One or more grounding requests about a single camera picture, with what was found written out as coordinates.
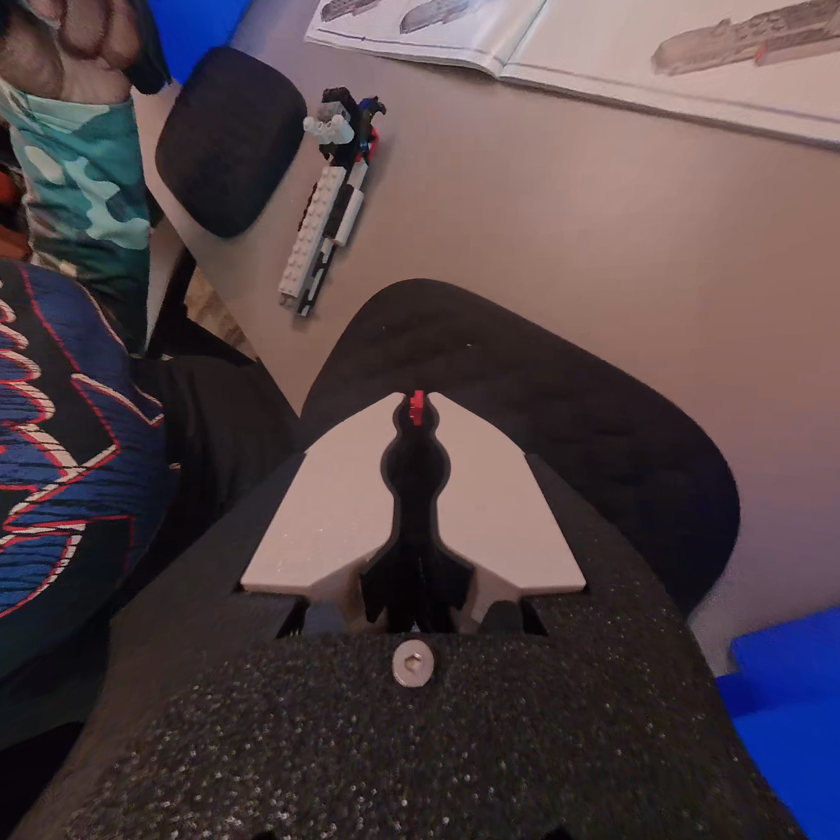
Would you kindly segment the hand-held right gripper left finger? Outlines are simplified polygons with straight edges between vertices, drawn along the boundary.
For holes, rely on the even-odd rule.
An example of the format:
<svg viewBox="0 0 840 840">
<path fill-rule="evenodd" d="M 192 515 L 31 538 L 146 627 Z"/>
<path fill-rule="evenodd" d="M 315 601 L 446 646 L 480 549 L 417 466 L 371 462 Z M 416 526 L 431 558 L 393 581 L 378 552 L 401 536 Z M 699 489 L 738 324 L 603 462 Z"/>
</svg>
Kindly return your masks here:
<svg viewBox="0 0 840 840">
<path fill-rule="evenodd" d="M 382 464 L 404 401 L 387 395 L 307 449 L 240 579 L 245 592 L 329 604 L 348 627 L 384 626 L 366 618 L 361 572 L 392 536 L 395 503 Z"/>
</svg>

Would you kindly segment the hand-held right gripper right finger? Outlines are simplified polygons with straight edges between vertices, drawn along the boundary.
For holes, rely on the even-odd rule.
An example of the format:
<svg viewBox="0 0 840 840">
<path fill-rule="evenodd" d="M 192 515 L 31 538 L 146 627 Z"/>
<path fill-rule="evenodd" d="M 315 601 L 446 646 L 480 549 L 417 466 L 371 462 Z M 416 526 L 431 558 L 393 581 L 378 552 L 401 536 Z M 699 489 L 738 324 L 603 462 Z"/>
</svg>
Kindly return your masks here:
<svg viewBox="0 0 840 840">
<path fill-rule="evenodd" d="M 448 473 L 435 501 L 442 547 L 472 570 L 457 629 L 478 631 L 496 602 L 580 593 L 586 580 L 522 449 L 442 393 L 428 395 Z"/>
</svg>

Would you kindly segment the grey black toy brick model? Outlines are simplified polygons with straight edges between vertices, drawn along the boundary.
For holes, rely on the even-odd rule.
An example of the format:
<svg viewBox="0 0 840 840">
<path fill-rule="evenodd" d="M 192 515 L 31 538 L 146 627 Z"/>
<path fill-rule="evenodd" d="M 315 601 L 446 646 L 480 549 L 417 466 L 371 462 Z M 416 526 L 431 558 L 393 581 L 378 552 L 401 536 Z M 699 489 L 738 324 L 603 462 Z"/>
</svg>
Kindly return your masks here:
<svg viewBox="0 0 840 840">
<path fill-rule="evenodd" d="M 377 96 L 355 100 L 345 87 L 327 88 L 302 122 L 325 160 L 297 228 L 278 286 L 283 308 L 312 315 L 334 257 L 346 246 L 364 203 L 364 182 L 380 141 L 374 120 L 386 114 Z"/>
</svg>

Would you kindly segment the brick instruction booklet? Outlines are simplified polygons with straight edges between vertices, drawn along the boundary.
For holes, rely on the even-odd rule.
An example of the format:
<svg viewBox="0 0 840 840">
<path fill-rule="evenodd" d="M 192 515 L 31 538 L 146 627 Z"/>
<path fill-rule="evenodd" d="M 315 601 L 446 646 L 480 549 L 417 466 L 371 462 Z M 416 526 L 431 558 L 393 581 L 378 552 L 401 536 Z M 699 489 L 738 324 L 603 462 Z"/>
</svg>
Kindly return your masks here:
<svg viewBox="0 0 840 840">
<path fill-rule="evenodd" d="M 838 147 L 839 2 L 319 2 L 307 42 Z"/>
</svg>

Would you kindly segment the person's left hand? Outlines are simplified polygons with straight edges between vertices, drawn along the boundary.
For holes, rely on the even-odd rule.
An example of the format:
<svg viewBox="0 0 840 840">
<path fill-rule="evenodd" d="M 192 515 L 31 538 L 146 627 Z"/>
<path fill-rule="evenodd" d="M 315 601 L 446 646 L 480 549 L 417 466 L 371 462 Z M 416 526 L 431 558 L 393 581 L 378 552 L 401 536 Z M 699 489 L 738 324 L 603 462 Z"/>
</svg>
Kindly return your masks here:
<svg viewBox="0 0 840 840">
<path fill-rule="evenodd" d="M 38 98 L 120 104 L 143 48 L 125 1 L 1 2 L 1 78 Z"/>
</svg>

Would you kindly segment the black cushion pad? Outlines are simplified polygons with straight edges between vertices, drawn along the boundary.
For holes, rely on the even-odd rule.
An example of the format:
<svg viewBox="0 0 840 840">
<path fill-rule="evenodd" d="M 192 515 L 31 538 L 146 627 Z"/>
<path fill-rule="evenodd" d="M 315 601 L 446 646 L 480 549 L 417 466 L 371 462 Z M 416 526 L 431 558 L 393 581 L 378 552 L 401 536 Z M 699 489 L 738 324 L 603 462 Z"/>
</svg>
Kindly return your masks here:
<svg viewBox="0 0 840 840">
<path fill-rule="evenodd" d="M 290 168 L 307 116 L 301 92 L 277 69 L 214 47 L 173 104 L 155 150 L 157 172 L 198 226 L 236 238 Z"/>
<path fill-rule="evenodd" d="M 301 409 L 314 440 L 394 392 L 439 392 L 537 456 L 628 539 L 687 618 L 740 527 L 730 466 L 645 383 L 455 285 L 395 283 L 342 333 Z"/>
</svg>

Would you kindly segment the person's black pants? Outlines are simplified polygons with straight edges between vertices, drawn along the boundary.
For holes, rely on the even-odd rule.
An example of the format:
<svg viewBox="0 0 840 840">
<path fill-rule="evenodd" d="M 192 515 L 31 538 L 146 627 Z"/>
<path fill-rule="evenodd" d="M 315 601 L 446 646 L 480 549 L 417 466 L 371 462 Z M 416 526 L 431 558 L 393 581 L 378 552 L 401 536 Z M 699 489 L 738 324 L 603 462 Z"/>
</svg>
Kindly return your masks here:
<svg viewBox="0 0 840 840">
<path fill-rule="evenodd" d="M 300 421 L 262 363 L 204 355 L 140 360 L 135 381 L 164 408 L 174 500 L 122 590 L 132 597 L 300 447 Z"/>
</svg>

